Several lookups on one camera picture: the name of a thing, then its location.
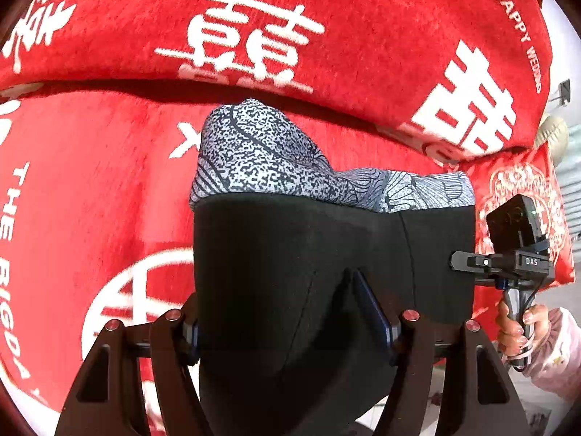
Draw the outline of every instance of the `black fabric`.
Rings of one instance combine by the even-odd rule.
[[[381,214],[229,193],[195,209],[200,398],[217,436],[336,435],[389,393],[346,268],[442,323],[469,319],[474,207]]]

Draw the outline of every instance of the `gray patterned waistband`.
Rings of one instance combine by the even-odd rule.
[[[462,172],[336,172],[309,136],[257,100],[213,110],[202,130],[190,206],[219,193],[279,193],[380,213],[475,204]]]

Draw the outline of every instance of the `white wall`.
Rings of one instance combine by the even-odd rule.
[[[547,24],[553,63],[551,64],[551,89],[549,99],[559,96],[561,82],[571,80],[571,102],[559,106],[549,101],[546,111],[560,116],[568,125],[581,123],[581,39],[555,0],[543,0],[541,12]]]

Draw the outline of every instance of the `pink sleeve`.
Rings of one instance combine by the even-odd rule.
[[[570,311],[548,313],[550,329],[523,375],[539,388],[573,401],[581,391],[581,329]]]

